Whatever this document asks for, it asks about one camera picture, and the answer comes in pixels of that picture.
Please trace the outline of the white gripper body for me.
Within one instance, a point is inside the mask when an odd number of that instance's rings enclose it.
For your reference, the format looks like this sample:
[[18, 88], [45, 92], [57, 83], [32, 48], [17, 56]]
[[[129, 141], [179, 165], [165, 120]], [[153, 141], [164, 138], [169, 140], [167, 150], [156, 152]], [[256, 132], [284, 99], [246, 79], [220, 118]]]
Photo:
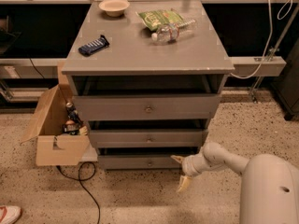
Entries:
[[206, 158], [202, 154], [190, 155], [182, 162], [182, 170], [186, 176], [195, 177], [208, 168]]

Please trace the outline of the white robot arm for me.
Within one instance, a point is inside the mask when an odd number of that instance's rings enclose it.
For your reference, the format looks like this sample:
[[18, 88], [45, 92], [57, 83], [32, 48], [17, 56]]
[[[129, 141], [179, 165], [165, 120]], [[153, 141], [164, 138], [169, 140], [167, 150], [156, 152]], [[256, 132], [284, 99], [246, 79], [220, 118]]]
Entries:
[[239, 224], [299, 224], [299, 170], [288, 161], [270, 154], [247, 159], [215, 142], [195, 155], [172, 159], [183, 171], [179, 192], [206, 171], [228, 168], [240, 175]]

